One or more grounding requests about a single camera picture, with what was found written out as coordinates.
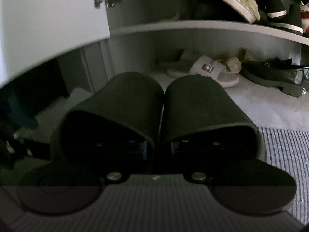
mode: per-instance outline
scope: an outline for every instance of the slide sandal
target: slide sandal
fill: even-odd
[[[179,62],[169,64],[167,74],[173,78],[179,78],[186,75],[199,74],[206,77],[211,77],[218,82],[223,88],[233,87],[239,82],[239,77],[236,74],[228,73],[226,66],[212,60],[206,55],[201,56],[193,65],[192,59],[196,58],[199,52],[195,54],[192,50],[186,50],[180,57]]]

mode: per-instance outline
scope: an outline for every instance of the striped mat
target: striped mat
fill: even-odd
[[[309,133],[260,127],[267,162],[289,173],[296,181],[296,198],[289,210],[302,224],[309,223]]]

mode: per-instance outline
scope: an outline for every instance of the shoe cabinet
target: shoe cabinet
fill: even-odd
[[[287,8],[290,3],[284,0]],[[126,71],[150,73],[167,87],[172,79],[158,63],[177,61],[188,48],[214,59],[240,57],[248,48],[261,61],[279,57],[306,63],[308,38],[257,24],[191,20],[196,5],[197,0],[121,0],[106,6],[110,38],[81,48],[82,56],[92,57],[90,62],[84,58],[89,67],[84,76],[91,78],[94,91],[102,81]],[[180,20],[173,21],[175,15]],[[101,75],[92,69],[100,69]]]
[[[191,20],[197,0],[95,1],[97,8],[94,0],[1,0],[1,84],[54,57],[69,92],[96,92],[121,72],[158,74],[158,62],[176,61],[187,48],[214,59],[240,56],[244,48],[261,60],[309,59],[309,38],[256,24]]]

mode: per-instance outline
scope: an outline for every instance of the black shoe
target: black shoe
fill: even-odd
[[[291,63],[291,59],[252,61],[242,64],[241,73],[256,84],[265,87],[278,87],[283,93],[299,98],[303,88],[303,68]]]
[[[245,22],[244,18],[222,0],[197,0],[192,19]]]
[[[258,0],[258,3],[268,18],[281,19],[287,14],[281,0]]]
[[[268,24],[300,36],[303,35],[302,17],[297,3],[291,4],[289,13],[284,18],[279,20],[268,18]]]

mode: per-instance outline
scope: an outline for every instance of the white floor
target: white floor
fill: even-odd
[[[152,72],[166,90],[174,81],[162,71]],[[257,125],[293,131],[309,131],[309,92],[301,98],[283,94],[277,88],[266,88],[240,76],[235,87],[226,92]]]

